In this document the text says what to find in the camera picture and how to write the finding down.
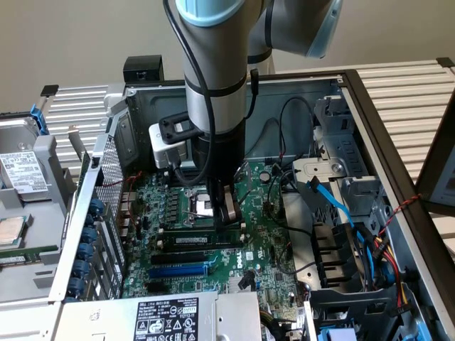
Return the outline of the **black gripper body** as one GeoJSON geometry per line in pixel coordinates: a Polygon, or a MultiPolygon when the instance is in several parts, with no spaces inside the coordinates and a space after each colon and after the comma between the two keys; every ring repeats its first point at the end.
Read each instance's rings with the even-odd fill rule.
{"type": "MultiPolygon", "coordinates": [[[[245,127],[245,120],[242,120],[233,130],[215,136],[206,178],[216,179],[221,183],[233,182],[235,172],[245,156],[245,127]]],[[[201,171],[209,154],[209,136],[204,134],[192,138],[191,150],[193,162],[201,171]]]]}

